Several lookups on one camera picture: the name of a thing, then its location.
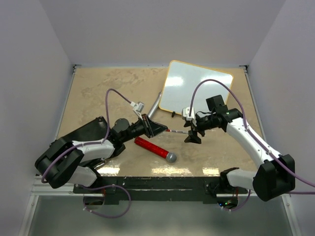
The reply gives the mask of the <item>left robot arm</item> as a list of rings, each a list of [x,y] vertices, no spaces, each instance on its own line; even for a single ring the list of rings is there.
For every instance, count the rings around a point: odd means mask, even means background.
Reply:
[[[54,189],[73,183],[96,193],[102,181],[93,161],[116,157],[125,150],[125,142],[142,135],[152,138],[167,129],[146,114],[136,123],[120,118],[112,128],[104,117],[98,117],[52,142],[34,166],[42,181]]]

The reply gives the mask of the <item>red whiteboard marker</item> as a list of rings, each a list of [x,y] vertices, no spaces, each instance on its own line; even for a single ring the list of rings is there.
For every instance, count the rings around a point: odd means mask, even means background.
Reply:
[[[187,131],[173,130],[173,129],[167,129],[166,132],[178,133],[178,134],[189,134]]]

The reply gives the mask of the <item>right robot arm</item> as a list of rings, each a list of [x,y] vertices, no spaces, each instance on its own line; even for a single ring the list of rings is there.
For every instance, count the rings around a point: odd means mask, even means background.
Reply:
[[[190,107],[182,110],[185,126],[190,127],[185,142],[200,144],[207,130],[221,128],[241,145],[257,166],[255,172],[238,167],[222,171],[219,180],[221,191],[231,193],[237,187],[253,190],[266,202],[294,190],[294,159],[270,147],[251,129],[245,116],[236,108],[229,109],[220,95],[208,98],[206,102],[210,113],[204,117]]]

